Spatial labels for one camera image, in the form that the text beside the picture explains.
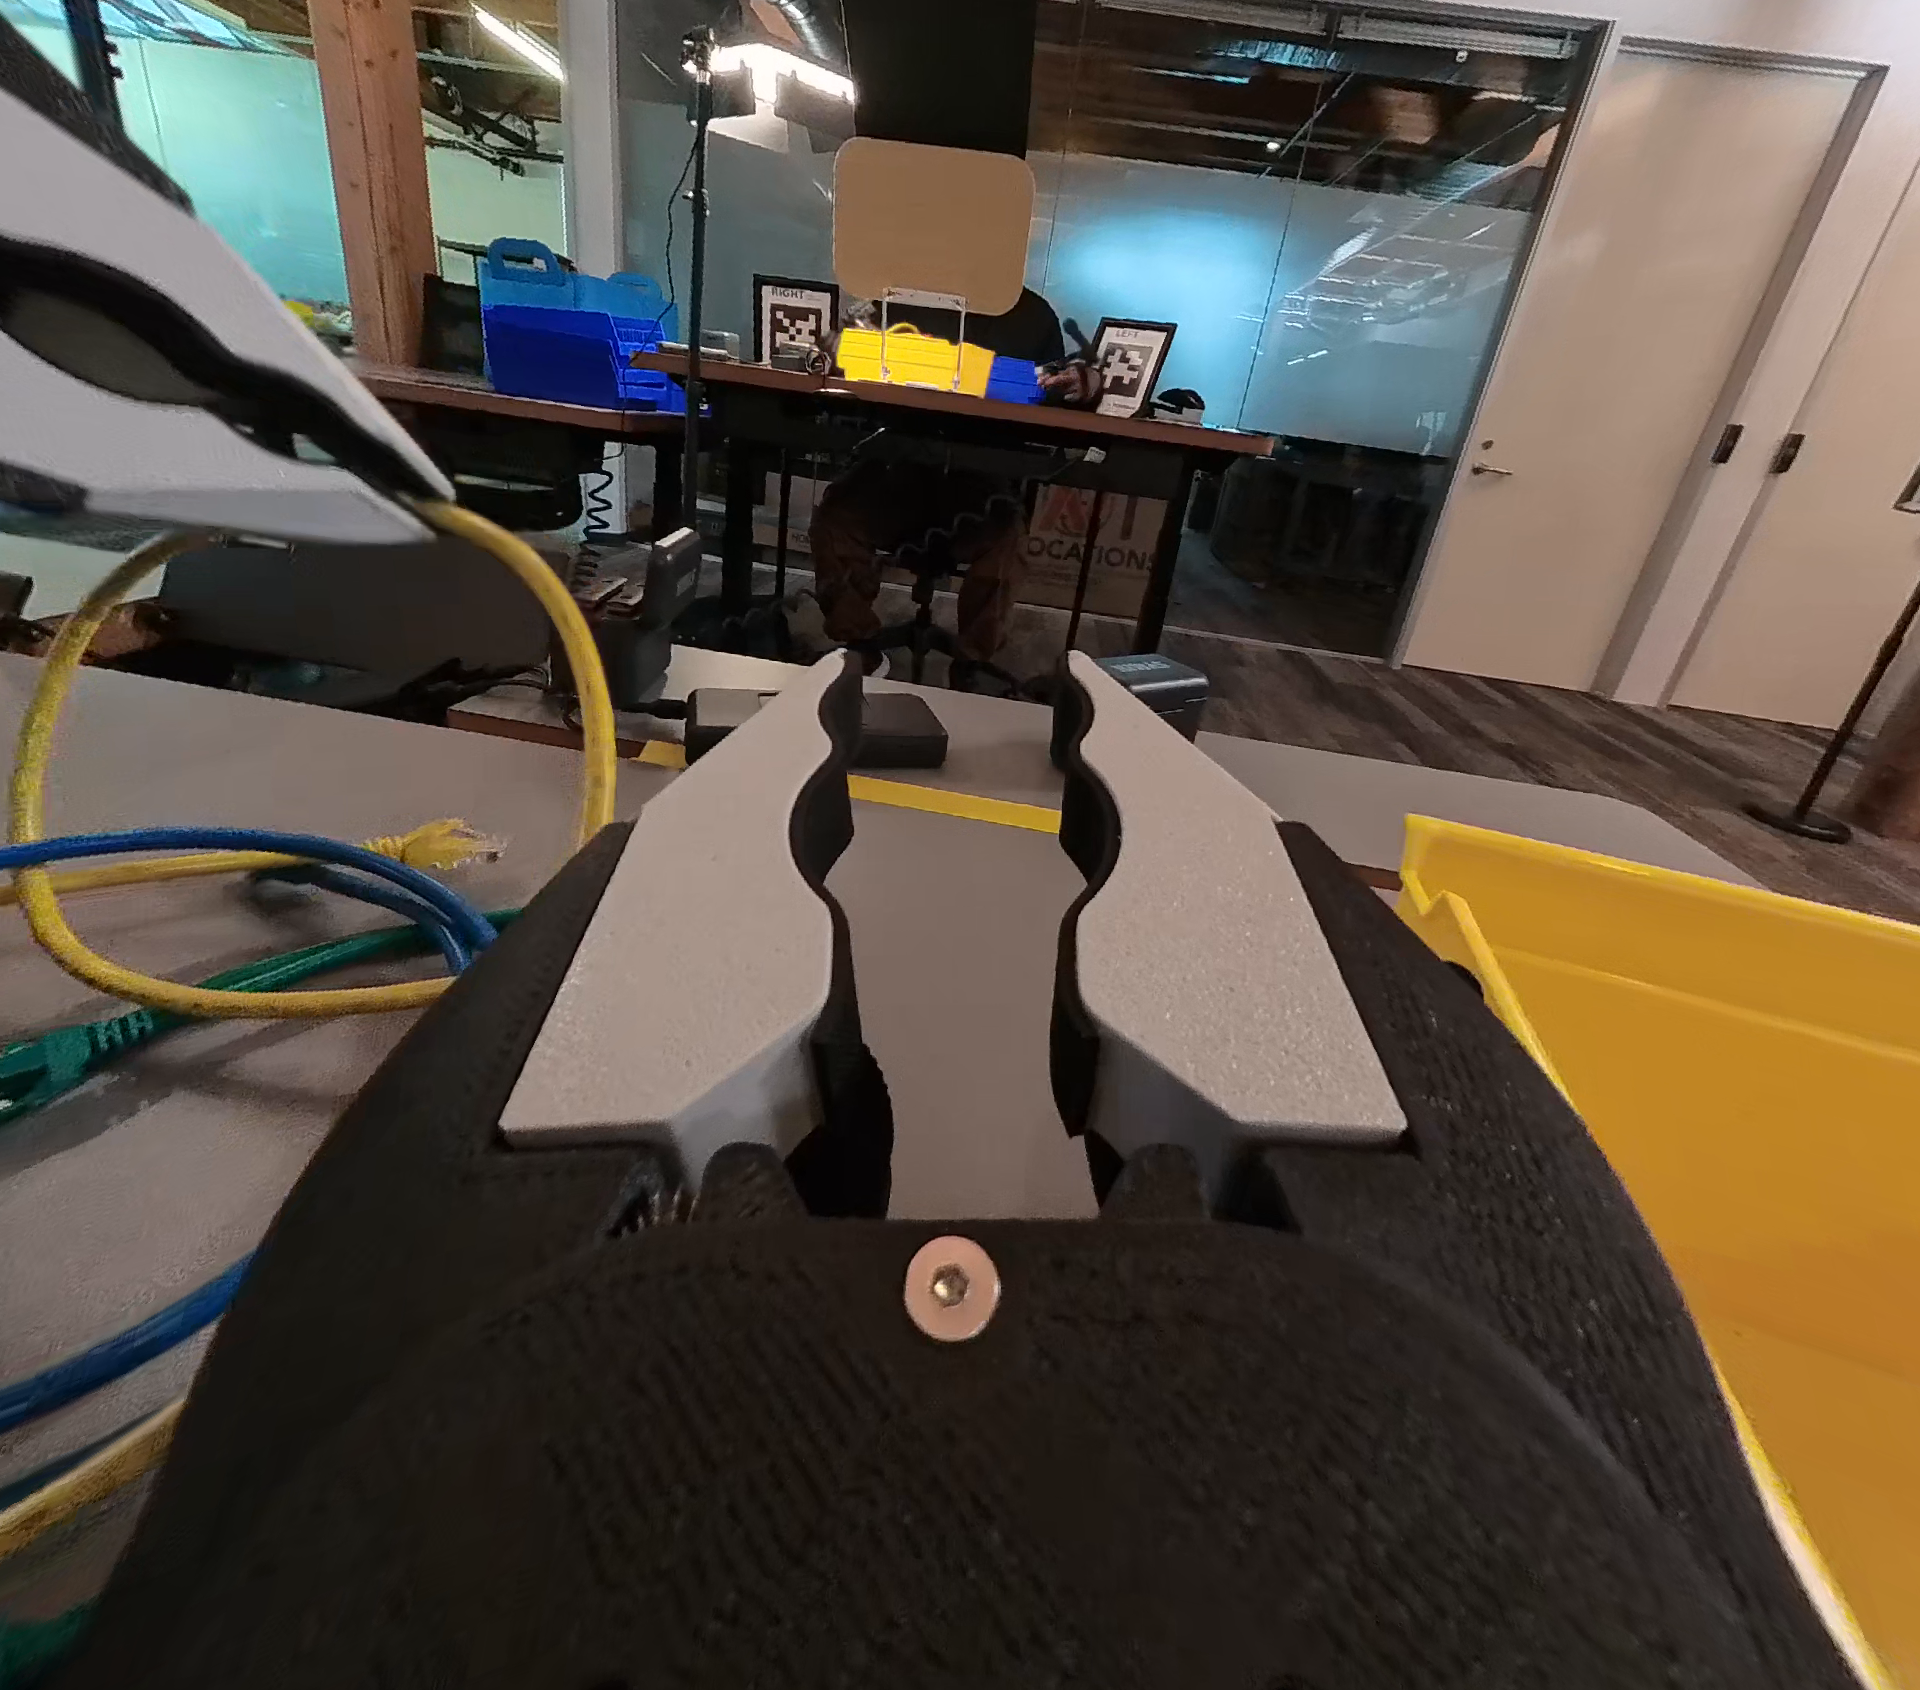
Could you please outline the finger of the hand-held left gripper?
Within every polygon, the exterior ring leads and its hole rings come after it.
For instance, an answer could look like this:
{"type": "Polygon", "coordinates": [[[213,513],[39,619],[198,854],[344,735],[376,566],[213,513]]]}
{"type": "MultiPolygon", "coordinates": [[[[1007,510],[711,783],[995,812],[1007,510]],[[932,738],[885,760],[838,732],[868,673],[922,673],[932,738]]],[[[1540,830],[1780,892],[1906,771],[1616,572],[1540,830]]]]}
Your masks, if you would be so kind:
{"type": "Polygon", "coordinates": [[[1,252],[4,348],[107,390],[205,402],[329,351],[196,214],[9,93],[1,252]]]}
{"type": "Polygon", "coordinates": [[[329,351],[242,361],[203,402],[165,402],[4,348],[1,465],[4,534],[74,546],[405,546],[439,502],[433,460],[329,351]]]}

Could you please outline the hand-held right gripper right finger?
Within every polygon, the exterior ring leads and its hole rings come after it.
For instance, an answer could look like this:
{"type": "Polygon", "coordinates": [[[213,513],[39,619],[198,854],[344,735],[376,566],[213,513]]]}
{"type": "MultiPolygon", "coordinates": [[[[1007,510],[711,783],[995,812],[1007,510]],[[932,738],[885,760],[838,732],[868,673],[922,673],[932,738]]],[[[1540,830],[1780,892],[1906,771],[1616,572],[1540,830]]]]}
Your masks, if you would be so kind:
{"type": "Polygon", "coordinates": [[[1085,1149],[1387,1149],[1406,1111],[1282,820],[1099,661],[1053,699],[1061,920],[1049,1081],[1085,1149]]]}

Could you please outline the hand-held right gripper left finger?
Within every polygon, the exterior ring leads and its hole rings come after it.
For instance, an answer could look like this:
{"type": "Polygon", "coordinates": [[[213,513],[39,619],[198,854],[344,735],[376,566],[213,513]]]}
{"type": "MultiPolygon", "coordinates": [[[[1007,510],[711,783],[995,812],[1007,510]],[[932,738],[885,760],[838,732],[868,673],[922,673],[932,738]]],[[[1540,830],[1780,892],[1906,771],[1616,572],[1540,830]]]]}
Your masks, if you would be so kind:
{"type": "Polygon", "coordinates": [[[508,1147],[893,1162],[829,888],[862,681],[855,655],[819,657],[636,814],[499,1108],[508,1147]]]}

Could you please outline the yellow plastic bin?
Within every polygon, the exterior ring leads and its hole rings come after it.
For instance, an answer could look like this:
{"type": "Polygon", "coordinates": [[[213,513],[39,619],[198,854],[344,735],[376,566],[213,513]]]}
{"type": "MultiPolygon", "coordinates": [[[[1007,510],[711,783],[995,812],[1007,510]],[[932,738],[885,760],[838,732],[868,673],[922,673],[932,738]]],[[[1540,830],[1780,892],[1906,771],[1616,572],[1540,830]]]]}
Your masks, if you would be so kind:
{"type": "Polygon", "coordinates": [[[1398,870],[1637,1203],[1869,1682],[1916,1686],[1916,926],[1430,816],[1398,870]]]}

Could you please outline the grey equipment case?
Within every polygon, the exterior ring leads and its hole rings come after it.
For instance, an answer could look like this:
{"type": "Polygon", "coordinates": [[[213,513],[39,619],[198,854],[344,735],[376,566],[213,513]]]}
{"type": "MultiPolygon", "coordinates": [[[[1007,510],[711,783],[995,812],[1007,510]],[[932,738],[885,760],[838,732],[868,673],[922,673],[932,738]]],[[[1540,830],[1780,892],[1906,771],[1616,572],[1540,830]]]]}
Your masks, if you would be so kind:
{"type": "Polygon", "coordinates": [[[182,552],[158,606],[178,635],[228,651],[367,673],[540,666],[554,626],[485,549],[220,543],[182,552]]]}

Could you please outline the black power adapter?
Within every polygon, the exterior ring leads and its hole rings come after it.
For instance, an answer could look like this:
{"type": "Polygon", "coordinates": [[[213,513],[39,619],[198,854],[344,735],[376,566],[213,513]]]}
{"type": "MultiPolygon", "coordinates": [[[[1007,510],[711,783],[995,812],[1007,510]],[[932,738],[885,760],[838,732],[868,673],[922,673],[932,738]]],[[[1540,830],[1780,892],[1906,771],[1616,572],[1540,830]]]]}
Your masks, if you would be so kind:
{"type": "MultiPolygon", "coordinates": [[[[777,694],[699,685],[683,699],[683,751],[694,761],[750,722],[777,694]]],[[[938,770],[948,761],[948,727],[920,694],[876,694],[859,704],[850,768],[938,770]]]]}

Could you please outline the black battery charger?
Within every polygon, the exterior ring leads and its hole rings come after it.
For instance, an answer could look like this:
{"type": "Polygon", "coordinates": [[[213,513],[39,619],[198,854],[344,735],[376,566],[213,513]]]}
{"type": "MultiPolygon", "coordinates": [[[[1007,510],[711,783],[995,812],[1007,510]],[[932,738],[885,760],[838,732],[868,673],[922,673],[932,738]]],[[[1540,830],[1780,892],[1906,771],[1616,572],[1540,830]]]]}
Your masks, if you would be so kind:
{"type": "Polygon", "coordinates": [[[699,594],[703,540],[681,526],[654,541],[593,535],[541,543],[588,623],[611,705],[638,711],[664,692],[674,630],[699,594]]]}

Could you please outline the blue plastic bins stack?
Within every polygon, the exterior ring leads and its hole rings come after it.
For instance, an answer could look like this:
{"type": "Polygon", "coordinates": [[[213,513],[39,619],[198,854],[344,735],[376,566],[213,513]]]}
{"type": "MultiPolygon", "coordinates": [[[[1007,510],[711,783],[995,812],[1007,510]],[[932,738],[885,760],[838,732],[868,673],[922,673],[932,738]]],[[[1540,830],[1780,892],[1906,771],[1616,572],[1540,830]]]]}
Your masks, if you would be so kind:
{"type": "Polygon", "coordinates": [[[491,237],[477,264],[491,390],[621,413],[681,416],[683,387],[638,355],[679,342],[678,306],[643,273],[600,278],[532,237],[491,237]]]}

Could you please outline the black sign stand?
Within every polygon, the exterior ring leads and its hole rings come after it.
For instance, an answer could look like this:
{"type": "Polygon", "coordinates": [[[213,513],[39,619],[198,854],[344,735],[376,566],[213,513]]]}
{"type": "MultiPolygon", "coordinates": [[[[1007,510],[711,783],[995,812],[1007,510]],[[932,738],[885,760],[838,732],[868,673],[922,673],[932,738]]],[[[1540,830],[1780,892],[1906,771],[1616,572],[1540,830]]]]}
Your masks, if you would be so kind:
{"type": "Polygon", "coordinates": [[[1822,744],[1796,795],[1783,803],[1747,799],[1740,805],[1745,817],[1788,838],[1827,846],[1843,846],[1853,838],[1853,828],[1845,821],[1845,817],[1822,810],[1817,803],[1834,770],[1856,739],[1861,717],[1868,713],[1868,707],[1873,704],[1889,669],[1908,644],[1908,634],[1912,632],[1916,615],[1917,584],[1914,584],[1906,594],[1900,610],[1883,634],[1882,644],[1868,661],[1865,672],[1861,673],[1851,698],[1835,722],[1835,727],[1822,744]]]}

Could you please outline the black light stand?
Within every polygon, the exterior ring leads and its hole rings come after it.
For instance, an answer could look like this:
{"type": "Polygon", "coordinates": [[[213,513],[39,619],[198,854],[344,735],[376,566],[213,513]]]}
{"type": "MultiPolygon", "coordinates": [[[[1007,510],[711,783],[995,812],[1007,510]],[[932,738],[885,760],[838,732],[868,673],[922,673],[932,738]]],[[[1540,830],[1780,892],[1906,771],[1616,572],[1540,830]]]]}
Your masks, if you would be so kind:
{"type": "Polygon", "coordinates": [[[708,141],[713,118],[713,78],[717,41],[711,25],[692,30],[683,37],[683,70],[689,76],[687,111],[692,141],[687,151],[687,289],[683,303],[683,445],[681,445],[681,519],[689,534],[692,602],[687,603],[678,637],[681,644],[708,651],[735,651],[741,642],[740,598],[724,590],[703,598],[701,576],[706,540],[699,527],[699,471],[703,417],[708,407],[706,386],[706,280],[708,280],[708,141]]]}

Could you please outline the framed tag sign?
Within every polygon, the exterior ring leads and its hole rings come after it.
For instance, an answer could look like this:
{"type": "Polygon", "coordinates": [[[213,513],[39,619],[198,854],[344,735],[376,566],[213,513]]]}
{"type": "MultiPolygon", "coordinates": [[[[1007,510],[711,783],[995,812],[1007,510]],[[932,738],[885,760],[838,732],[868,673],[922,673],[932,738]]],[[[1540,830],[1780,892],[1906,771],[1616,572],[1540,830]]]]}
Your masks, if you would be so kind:
{"type": "Polygon", "coordinates": [[[1175,336],[1173,321],[1102,315],[1088,357],[1097,381],[1093,411],[1111,419],[1150,416],[1175,336]]]}
{"type": "Polygon", "coordinates": [[[751,357],[755,364],[827,376],[835,361],[842,289],[829,280],[755,271],[751,278],[751,357]]]}

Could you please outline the small yellow bin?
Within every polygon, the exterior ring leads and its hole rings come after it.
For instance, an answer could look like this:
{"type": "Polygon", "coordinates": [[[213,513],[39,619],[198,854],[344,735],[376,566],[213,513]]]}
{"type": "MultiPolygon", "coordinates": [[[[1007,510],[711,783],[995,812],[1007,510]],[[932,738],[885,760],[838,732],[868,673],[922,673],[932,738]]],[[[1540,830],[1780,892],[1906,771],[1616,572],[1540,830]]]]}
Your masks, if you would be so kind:
{"type": "Polygon", "coordinates": [[[907,325],[846,325],[834,342],[834,368],[850,381],[923,387],[983,397],[995,353],[907,325]]]}

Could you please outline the white door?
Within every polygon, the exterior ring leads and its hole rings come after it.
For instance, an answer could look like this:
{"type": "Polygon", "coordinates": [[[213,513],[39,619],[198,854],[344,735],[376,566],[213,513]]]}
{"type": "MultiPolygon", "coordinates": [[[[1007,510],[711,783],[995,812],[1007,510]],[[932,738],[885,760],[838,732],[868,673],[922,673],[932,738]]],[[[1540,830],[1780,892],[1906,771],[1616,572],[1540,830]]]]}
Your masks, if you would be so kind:
{"type": "Polygon", "coordinates": [[[1400,667],[1619,690],[1883,76],[1613,46],[1460,442],[1400,667]]]}
{"type": "Polygon", "coordinates": [[[1916,579],[1917,194],[1909,183],[1667,694],[1834,727],[1916,579]]]}

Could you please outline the small wooden screen board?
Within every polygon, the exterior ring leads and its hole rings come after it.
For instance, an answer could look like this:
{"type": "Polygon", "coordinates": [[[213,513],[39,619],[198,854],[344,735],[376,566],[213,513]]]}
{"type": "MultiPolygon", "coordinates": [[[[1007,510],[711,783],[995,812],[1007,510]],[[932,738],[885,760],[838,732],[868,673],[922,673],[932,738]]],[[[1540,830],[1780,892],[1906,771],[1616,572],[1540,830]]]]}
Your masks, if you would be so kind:
{"type": "Polygon", "coordinates": [[[1023,294],[1038,183],[1025,157],[854,135],[832,161],[832,276],[869,329],[972,342],[1023,294]]]}

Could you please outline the black fabric panel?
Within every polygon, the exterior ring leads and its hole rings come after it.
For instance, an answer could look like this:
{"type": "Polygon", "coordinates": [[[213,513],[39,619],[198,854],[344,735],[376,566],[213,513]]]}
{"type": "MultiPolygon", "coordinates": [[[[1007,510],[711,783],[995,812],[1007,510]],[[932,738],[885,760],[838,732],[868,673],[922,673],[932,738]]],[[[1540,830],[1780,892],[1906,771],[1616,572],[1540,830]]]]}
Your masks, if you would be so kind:
{"type": "Polygon", "coordinates": [[[862,140],[1023,157],[1040,0],[840,0],[862,140]]]}

